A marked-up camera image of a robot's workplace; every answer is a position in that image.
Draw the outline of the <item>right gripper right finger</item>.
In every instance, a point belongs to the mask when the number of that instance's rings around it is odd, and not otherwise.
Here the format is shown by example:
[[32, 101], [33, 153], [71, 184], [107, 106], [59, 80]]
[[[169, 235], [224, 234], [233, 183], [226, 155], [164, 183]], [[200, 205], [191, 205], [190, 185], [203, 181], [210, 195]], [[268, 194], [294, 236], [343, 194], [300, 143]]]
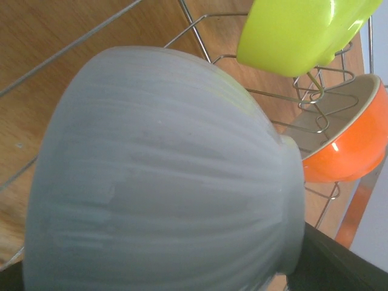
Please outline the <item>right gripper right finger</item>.
[[310, 224], [289, 290], [387, 290], [387, 272], [362, 259]]

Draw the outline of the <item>lime green bowl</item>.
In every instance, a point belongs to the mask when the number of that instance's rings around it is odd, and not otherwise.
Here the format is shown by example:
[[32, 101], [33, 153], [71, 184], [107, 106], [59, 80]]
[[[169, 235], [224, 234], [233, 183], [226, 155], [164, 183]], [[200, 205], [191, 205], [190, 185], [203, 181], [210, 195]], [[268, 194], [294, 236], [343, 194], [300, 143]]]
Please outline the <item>lime green bowl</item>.
[[381, 1], [254, 1], [238, 41], [240, 64], [285, 77], [330, 64]]

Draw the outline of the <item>orange bowl white inside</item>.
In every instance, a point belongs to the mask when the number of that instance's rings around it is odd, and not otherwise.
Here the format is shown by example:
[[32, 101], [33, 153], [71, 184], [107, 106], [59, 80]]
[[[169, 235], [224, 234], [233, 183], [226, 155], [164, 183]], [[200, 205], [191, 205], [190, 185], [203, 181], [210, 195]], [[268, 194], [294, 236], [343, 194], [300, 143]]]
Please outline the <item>orange bowl white inside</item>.
[[295, 122], [325, 128], [322, 133], [289, 133], [301, 148], [307, 182], [358, 179], [385, 155], [387, 91], [377, 75], [359, 75], [326, 91], [318, 108], [303, 111]]

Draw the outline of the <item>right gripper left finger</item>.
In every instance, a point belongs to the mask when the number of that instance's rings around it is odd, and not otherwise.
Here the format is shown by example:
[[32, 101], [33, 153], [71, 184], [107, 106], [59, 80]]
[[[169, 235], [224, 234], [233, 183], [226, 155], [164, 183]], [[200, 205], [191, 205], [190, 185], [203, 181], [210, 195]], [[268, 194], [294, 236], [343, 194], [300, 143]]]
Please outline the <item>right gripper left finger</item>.
[[0, 272], [0, 291], [24, 291], [22, 262]]

